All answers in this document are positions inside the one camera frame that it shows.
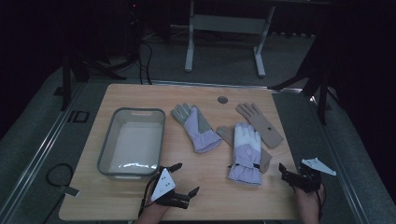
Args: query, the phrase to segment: dark background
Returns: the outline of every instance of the dark background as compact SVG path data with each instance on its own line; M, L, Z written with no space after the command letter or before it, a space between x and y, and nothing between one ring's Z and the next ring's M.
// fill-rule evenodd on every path
M133 10L140 24L158 31L164 39L169 38L169 24L188 24L189 1L107 2L0 2L1 136L44 80L62 65L65 49L104 62L110 55L138 51L139 35L127 29L133 19L128 17L132 3L137 3L138 9ZM257 2L241 7L237 1L226 1L218 9L218 2L203 0L196 11L263 17L260 9L270 4L252 7ZM304 64L330 71L330 84L394 201L395 1L334 1L331 7L276 3L270 32L317 36Z

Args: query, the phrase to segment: human hand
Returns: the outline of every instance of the human hand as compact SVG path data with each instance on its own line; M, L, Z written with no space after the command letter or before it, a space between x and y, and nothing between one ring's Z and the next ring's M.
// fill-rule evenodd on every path
M169 206L159 205L151 200L152 186L153 184L150 185L148 190L150 194L146 199L145 208L135 224L157 224L163 219L163 216L169 209Z
M305 193L298 187L293 187L296 193L297 208L304 224L319 224L319 213L325 199L325 188L320 185L316 192Z

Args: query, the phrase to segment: tan glove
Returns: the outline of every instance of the tan glove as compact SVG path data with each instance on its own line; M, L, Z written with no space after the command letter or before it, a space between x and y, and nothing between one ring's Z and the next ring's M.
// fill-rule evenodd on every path
M236 107L236 111L243 115L254 129L260 133L265 145L268 147L277 147L282 142L283 137L255 104L239 104Z

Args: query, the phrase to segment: robotic hand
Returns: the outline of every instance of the robotic hand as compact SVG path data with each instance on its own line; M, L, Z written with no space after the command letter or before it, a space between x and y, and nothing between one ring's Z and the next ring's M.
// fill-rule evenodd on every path
M328 175L336 175L335 171L319 161L318 158L302 160L299 175L287 171L282 163L279 164L279 171L282 173L282 180L286 181L292 187L295 186L302 189L305 193L313 192L320 188L320 172Z
M153 203L184 209L189 207L190 199L198 193L199 187L190 191L188 195L175 193L174 188L176 187L176 184L170 176L170 173L180 169L181 166L182 163L175 164L171 167L160 167L160 172L152 177L146 185L145 195L140 205L139 216L142 214L145 207L148 207ZM151 200L153 203L145 205L148 197L149 186L153 182L155 182L151 189Z

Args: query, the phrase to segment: metal frame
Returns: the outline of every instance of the metal frame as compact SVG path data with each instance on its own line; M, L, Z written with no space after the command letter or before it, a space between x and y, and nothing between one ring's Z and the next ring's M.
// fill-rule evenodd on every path
M258 76L265 77L264 64L262 62L262 46L264 45L265 37L267 37L276 7L270 7L266 20L260 20L194 14L194 0L190 0L190 3L189 45L187 47L186 65L184 67L186 72L192 71L194 30L208 30L261 35L259 45L253 48L253 54Z

